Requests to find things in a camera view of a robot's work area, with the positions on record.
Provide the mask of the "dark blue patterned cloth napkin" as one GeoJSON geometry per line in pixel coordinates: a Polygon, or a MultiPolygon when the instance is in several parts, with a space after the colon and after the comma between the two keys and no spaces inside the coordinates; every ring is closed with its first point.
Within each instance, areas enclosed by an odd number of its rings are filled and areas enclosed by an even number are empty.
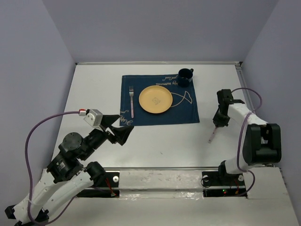
{"type": "Polygon", "coordinates": [[[121,83],[120,126],[152,126],[199,123],[197,98],[194,84],[188,87],[177,84],[176,74],[165,75],[123,75],[121,83]],[[167,88],[173,97],[173,103],[164,113],[153,114],[143,110],[139,104],[139,95],[143,89],[152,85],[167,88]],[[134,118],[131,118],[129,87],[134,88],[134,118]]]}

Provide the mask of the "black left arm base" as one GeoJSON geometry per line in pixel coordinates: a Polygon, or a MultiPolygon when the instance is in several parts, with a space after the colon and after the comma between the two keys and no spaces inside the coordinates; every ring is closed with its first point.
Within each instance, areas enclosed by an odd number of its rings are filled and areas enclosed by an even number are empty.
{"type": "Polygon", "coordinates": [[[109,170],[105,179],[77,194],[77,198],[119,198],[120,171],[109,170]]]}

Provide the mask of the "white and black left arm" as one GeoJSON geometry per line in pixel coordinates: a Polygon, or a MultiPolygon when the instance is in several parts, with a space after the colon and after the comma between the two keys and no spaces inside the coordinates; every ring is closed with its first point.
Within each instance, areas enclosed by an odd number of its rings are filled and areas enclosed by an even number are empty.
{"type": "Polygon", "coordinates": [[[49,163],[44,175],[35,185],[29,164],[29,140],[35,129],[42,123],[54,118],[50,116],[36,124],[29,132],[25,142],[25,162],[29,174],[29,194],[18,204],[6,207],[7,218],[16,220],[18,226],[46,226],[51,223],[51,214],[62,205],[69,206],[72,200],[87,188],[101,190],[107,186],[111,197],[116,193],[111,184],[117,183],[115,176],[111,177],[96,161],[83,166],[92,153],[105,141],[112,144],[124,145],[133,126],[114,127],[112,124],[120,116],[104,115],[96,109],[80,109],[63,113],[64,115],[77,114],[92,127],[92,131],[82,137],[77,132],[67,134],[59,145],[59,153],[49,163]]]}

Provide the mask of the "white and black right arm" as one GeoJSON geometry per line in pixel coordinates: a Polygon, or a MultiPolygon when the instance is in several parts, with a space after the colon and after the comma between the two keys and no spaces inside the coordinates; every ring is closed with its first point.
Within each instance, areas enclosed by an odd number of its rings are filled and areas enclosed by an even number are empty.
{"type": "Polygon", "coordinates": [[[282,157],[280,126],[259,118],[232,93],[230,89],[217,91],[218,108],[213,117],[215,129],[227,127],[230,120],[241,127],[236,156],[222,161],[216,173],[217,181],[223,185],[231,182],[234,175],[254,166],[278,163],[282,157]]]}

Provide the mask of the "dark blue cup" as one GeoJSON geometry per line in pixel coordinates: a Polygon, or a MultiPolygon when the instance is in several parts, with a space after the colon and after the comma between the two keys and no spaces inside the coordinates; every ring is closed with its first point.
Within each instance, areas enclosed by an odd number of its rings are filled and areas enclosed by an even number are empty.
{"type": "Polygon", "coordinates": [[[177,83],[180,87],[188,87],[192,81],[194,69],[183,68],[178,72],[177,83]]]}

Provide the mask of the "tan round plate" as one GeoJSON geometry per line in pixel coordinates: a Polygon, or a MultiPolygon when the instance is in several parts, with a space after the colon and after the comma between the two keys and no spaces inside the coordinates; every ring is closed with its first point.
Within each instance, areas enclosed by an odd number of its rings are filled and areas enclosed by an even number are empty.
{"type": "Polygon", "coordinates": [[[139,95],[139,104],[143,110],[153,114],[167,111],[173,102],[171,92],[162,86],[148,86],[139,95]]]}

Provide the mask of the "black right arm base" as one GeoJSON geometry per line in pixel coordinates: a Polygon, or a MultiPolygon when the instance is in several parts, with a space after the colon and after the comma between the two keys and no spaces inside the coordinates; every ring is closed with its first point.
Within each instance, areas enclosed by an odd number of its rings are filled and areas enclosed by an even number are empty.
{"type": "Polygon", "coordinates": [[[246,191],[242,174],[221,176],[218,171],[203,171],[201,178],[204,197],[231,197],[246,191]]]}

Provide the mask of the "knife with pink handle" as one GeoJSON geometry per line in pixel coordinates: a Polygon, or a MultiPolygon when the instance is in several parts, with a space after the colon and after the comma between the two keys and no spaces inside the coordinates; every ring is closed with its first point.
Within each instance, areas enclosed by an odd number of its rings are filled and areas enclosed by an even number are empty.
{"type": "Polygon", "coordinates": [[[210,136],[210,138],[209,138],[209,140],[208,140],[208,143],[211,143],[212,140],[214,139],[215,134],[216,134],[216,132],[217,132],[217,129],[218,129],[218,127],[215,127],[215,128],[214,128],[214,130],[213,130],[213,132],[212,132],[212,134],[211,134],[211,136],[210,136]]]}

